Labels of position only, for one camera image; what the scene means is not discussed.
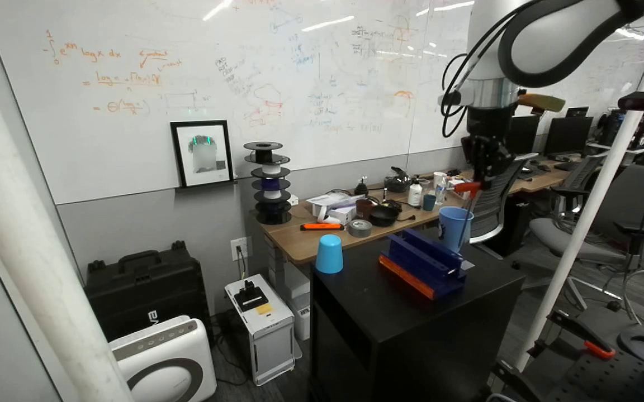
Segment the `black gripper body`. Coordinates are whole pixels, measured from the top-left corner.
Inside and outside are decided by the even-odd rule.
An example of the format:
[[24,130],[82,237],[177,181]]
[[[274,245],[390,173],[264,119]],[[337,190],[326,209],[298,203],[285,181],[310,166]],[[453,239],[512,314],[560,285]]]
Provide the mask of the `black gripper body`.
[[474,167],[475,179],[499,177],[512,160],[506,147],[515,106],[470,106],[468,136],[462,139],[462,153]]

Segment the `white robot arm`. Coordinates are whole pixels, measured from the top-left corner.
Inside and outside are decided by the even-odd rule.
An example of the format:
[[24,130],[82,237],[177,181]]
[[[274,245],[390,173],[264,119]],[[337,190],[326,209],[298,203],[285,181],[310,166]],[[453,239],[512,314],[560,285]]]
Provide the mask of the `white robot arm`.
[[644,17],[644,0],[474,0],[468,50],[443,84],[441,115],[468,119],[464,158],[481,182],[512,160],[503,139],[517,89],[567,77],[617,29]]

